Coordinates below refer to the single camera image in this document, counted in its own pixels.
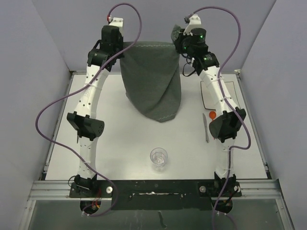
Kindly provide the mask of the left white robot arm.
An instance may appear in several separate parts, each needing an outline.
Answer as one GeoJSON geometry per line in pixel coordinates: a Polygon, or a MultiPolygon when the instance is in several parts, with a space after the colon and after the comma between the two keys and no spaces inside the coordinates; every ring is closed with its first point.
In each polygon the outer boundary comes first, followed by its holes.
{"type": "Polygon", "coordinates": [[[96,146],[98,138],[102,135],[105,127],[104,121],[96,119],[96,111],[100,94],[107,76],[116,60],[110,61],[98,74],[93,83],[95,74],[113,55],[123,49],[123,35],[120,26],[105,25],[101,30],[101,39],[88,53],[84,90],[73,113],[67,114],[67,120],[77,131],[80,144],[80,156],[85,161],[80,161],[74,182],[81,192],[87,197],[97,193],[97,173],[95,167],[96,146]]]}

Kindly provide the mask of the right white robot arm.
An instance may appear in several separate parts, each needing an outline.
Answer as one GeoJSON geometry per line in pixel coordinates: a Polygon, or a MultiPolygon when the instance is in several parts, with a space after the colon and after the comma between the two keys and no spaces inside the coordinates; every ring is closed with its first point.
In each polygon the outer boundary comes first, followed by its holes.
{"type": "Polygon", "coordinates": [[[216,55],[209,51],[205,43],[206,30],[194,28],[188,33],[180,29],[174,33],[173,43],[176,51],[189,60],[201,81],[205,84],[213,101],[216,118],[209,123],[209,131],[216,140],[217,163],[213,185],[215,193],[226,195],[231,190],[229,182],[236,178],[232,166],[232,150],[242,121],[246,117],[232,99],[223,78],[219,74],[220,65],[216,55]]]}

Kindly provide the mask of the grey cloth placemat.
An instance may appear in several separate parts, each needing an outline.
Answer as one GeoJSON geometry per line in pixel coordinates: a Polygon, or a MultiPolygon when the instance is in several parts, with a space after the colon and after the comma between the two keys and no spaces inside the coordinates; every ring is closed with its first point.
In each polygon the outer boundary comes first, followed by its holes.
{"type": "Polygon", "coordinates": [[[125,42],[120,70],[126,97],[143,116],[163,123],[181,104],[179,53],[173,43],[125,42]]]}

